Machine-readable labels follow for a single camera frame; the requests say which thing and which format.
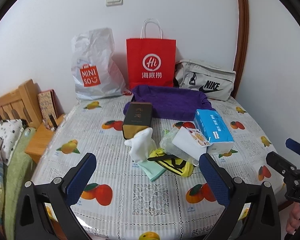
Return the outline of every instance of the nike bag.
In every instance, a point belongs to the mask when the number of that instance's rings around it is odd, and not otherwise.
[[[160,39],[143,38],[146,24],[155,23]],[[140,39],[127,39],[129,88],[137,85],[173,87],[176,40],[162,38],[160,24],[155,19],[143,23]]]
[[[180,88],[199,90],[208,98],[227,101],[234,86],[235,71],[199,60],[176,63],[175,78]]]
[[[72,75],[78,99],[95,100],[124,93],[126,83],[112,60],[110,28],[80,33],[72,41]]]

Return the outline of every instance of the plastic bag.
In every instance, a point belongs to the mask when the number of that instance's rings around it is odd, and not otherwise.
[[[192,158],[188,153],[184,152],[183,150],[179,149],[177,146],[172,144],[173,138],[176,136],[177,132],[179,131],[179,128],[174,127],[171,129],[170,132],[164,133],[163,138],[160,141],[160,147],[163,149],[163,151],[168,155],[175,155],[179,157],[180,159],[183,159],[194,166],[198,166],[199,162]]]
[[[126,83],[112,60],[114,39],[110,28],[80,33],[71,40],[72,75],[78,99],[95,100],[122,95]]]

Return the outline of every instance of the nike logo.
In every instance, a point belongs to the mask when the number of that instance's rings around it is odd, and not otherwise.
[[[203,93],[211,93],[211,92],[216,92],[216,91],[221,91],[223,89],[214,89],[214,90],[205,90],[203,89],[203,86],[199,88],[199,91],[203,92]]]
[[[219,86],[220,86],[220,83],[207,80],[206,84],[199,88],[199,91],[201,91],[203,93],[211,93],[211,92],[223,90],[223,89],[218,89]]]

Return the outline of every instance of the yellow cloth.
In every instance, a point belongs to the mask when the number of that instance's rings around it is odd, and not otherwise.
[[[160,157],[165,155],[162,149],[154,150],[150,153],[149,157]],[[182,160],[180,158],[172,158],[168,160],[156,161],[159,165],[167,169],[168,171],[173,172],[174,174],[180,175],[182,177],[189,177],[192,174],[194,166]]]

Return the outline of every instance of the white plastic bag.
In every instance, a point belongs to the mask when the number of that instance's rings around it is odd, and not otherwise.
[[[95,100],[119,96],[126,83],[111,59],[114,52],[112,29],[80,33],[71,40],[72,75],[78,99]]]

